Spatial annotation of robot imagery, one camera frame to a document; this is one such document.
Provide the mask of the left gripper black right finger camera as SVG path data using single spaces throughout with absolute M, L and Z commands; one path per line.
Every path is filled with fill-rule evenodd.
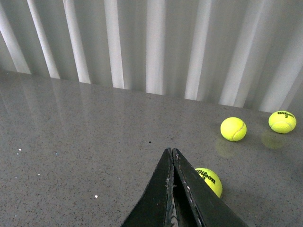
M 246 227 L 207 185 L 182 153 L 172 150 L 174 201 L 180 227 Z

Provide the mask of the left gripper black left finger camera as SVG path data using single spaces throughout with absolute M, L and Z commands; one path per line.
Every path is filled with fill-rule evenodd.
M 164 150 L 143 195 L 123 227 L 172 226 L 174 164 L 172 150 Z

